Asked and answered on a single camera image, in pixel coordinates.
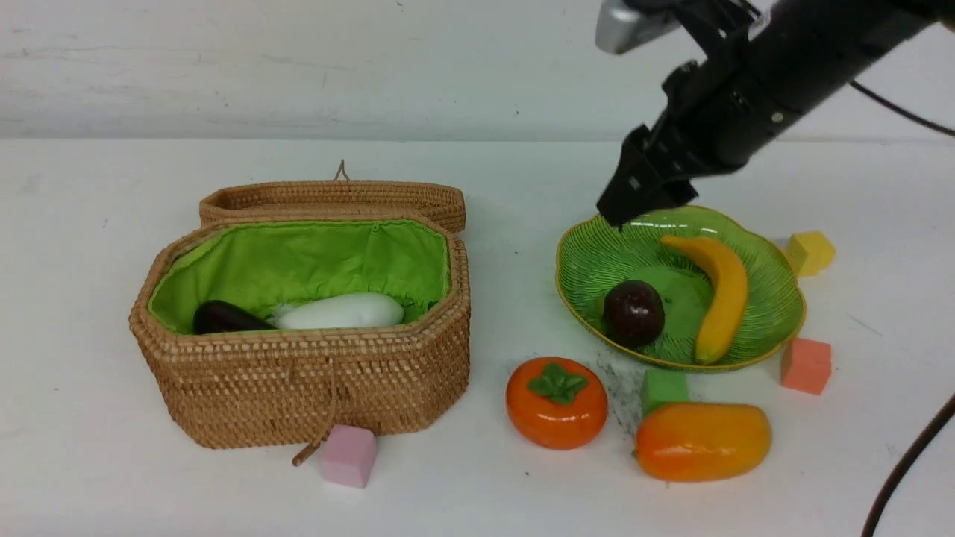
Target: black cable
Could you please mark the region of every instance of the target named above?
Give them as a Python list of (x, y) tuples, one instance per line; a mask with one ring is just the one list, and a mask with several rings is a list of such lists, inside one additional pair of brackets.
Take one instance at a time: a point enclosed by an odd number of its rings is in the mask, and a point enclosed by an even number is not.
[(885, 97), (877, 94), (876, 92), (870, 90), (869, 88), (866, 88), (865, 86), (859, 84), (855, 80), (853, 80), (849, 85), (855, 88), (856, 90), (858, 90), (864, 96), (871, 98), (872, 100), (876, 101), (878, 104), (881, 104), (885, 108), (888, 108), (889, 110), (891, 110), (892, 112), (895, 112), (896, 114), (902, 116), (903, 118), (906, 118), (910, 121), (915, 121), (916, 123), (919, 123), (922, 127), (925, 127), (926, 129), (931, 129), (937, 133), (941, 133), (946, 136), (951, 136), (952, 138), (955, 138), (955, 129), (951, 129), (944, 125), (940, 125), (934, 121), (929, 121), (928, 119), (916, 116), (915, 114), (909, 112), (908, 110), (905, 110), (898, 104), (886, 99)]
[[(744, 8), (746, 8), (746, 10), (749, 11), (755, 17), (758, 17), (762, 14), (762, 11), (760, 11), (759, 8), (751, 4), (749, 0), (735, 0), (735, 1), (738, 2)], [(902, 116), (903, 118), (906, 118), (910, 121), (918, 123), (922, 127), (925, 127), (926, 129), (930, 129), (937, 133), (955, 138), (955, 129), (946, 127), (944, 125), (940, 125), (939, 123), (936, 123), (935, 121), (925, 119), (912, 112), (909, 112), (908, 110), (905, 110), (898, 104), (890, 101), (889, 99), (863, 86), (856, 80), (853, 80), (852, 82), (850, 82), (849, 85), (852, 86), (854, 89), (856, 89), (859, 93), (863, 94), (866, 97), (871, 98), (872, 100), (876, 101), (878, 104), (884, 106), (885, 108), (887, 108), (888, 110), (892, 112), (895, 112), (896, 114)]]
[(902, 455), (899, 463), (896, 464), (896, 467), (889, 474), (888, 479), (885, 480), (882, 490), (879, 491), (879, 496), (876, 497), (875, 503), (872, 504), (872, 508), (869, 510), (869, 516), (865, 519), (862, 537), (873, 537), (873, 535), (876, 534), (876, 525), (879, 523), (879, 518), (881, 518), (882, 512), (885, 510), (886, 504), (889, 503), (889, 498), (892, 496), (892, 493), (895, 492), (896, 487), (899, 486), (902, 478), (905, 477), (905, 472), (912, 467), (915, 460), (939, 434), (939, 431), (945, 427), (945, 424), (948, 423), (953, 415), (955, 415), (955, 394), (952, 395), (948, 403), (942, 407), (942, 410), (940, 410), (939, 413), (935, 415), (935, 418), (922, 430), (912, 443), (912, 446), (905, 452), (905, 455)]

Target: yellow cube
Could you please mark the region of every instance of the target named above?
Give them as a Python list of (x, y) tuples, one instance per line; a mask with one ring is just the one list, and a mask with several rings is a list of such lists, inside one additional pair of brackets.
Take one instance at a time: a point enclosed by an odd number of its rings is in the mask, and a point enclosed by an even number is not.
[(786, 245), (786, 258), (797, 277), (815, 276), (836, 257), (836, 248), (821, 231), (794, 233)]

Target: orange persimmon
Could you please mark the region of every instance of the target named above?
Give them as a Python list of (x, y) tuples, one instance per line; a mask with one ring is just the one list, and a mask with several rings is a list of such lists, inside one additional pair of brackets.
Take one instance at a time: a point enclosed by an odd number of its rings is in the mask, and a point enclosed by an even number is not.
[(759, 466), (772, 440), (769, 419), (757, 407), (676, 402), (644, 417), (637, 429), (635, 455), (651, 478), (716, 481)]
[(604, 385), (584, 365), (544, 356), (522, 363), (507, 383), (507, 415), (528, 440), (574, 449), (600, 434), (607, 416)]

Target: green plate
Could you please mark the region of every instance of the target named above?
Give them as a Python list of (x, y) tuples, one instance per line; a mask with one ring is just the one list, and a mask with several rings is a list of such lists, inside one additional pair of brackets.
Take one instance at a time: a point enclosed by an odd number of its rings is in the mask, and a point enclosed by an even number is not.
[[(730, 351), (711, 365), (693, 362), (696, 333), (712, 300), (710, 280), (690, 259), (660, 245), (663, 235), (710, 235), (746, 266), (750, 296)], [(628, 349), (606, 336), (604, 297), (625, 280), (643, 280), (664, 300), (663, 333)], [(655, 365), (687, 371), (728, 371), (762, 361), (791, 341), (806, 302), (782, 251), (728, 216), (700, 206), (654, 211), (621, 232), (597, 216), (571, 227), (557, 248), (557, 289), (584, 326), (608, 344)]]

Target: basket latch string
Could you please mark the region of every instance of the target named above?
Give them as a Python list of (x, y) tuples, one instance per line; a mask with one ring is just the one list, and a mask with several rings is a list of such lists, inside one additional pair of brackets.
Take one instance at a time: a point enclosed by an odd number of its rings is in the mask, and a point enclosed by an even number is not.
[(349, 172), (345, 171), (345, 159), (338, 162), (338, 170), (335, 172), (335, 177), (331, 180), (336, 182), (341, 178), (345, 179), (345, 189), (351, 192), (351, 177), (349, 177)]
[(325, 438), (335, 424), (335, 417), (338, 414), (338, 386), (336, 385), (338, 374), (335, 372), (334, 358), (329, 358), (329, 367), (331, 369), (331, 402), (329, 403), (328, 417), (325, 423), (319, 427), (315, 440), (309, 442), (308, 445), (292, 459), (293, 466), (301, 465), (302, 462), (305, 462), (309, 457), (314, 455), (315, 452), (318, 451), (318, 447), (322, 445), (322, 439)]

